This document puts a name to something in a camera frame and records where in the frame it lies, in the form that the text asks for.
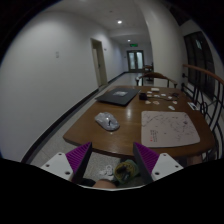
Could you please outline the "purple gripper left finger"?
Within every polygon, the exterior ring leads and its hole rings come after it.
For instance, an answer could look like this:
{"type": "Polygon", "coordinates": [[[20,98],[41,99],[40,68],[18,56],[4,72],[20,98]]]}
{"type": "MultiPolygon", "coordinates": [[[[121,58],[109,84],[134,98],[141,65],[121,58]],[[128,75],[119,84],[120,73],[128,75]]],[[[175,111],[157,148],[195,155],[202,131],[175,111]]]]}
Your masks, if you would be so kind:
{"type": "Polygon", "coordinates": [[[66,154],[66,158],[73,170],[73,183],[79,184],[82,181],[91,153],[92,143],[88,142],[66,154]]]}

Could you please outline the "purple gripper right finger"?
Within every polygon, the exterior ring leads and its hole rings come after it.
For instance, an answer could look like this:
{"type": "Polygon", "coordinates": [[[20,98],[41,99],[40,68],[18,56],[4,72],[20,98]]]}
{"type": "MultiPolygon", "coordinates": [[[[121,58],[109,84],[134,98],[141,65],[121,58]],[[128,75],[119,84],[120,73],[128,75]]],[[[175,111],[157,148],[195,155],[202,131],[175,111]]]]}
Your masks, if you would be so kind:
{"type": "Polygon", "coordinates": [[[152,170],[155,167],[159,155],[153,150],[147,148],[144,145],[134,142],[133,143],[133,154],[137,162],[141,177],[145,184],[153,182],[152,170]]]}

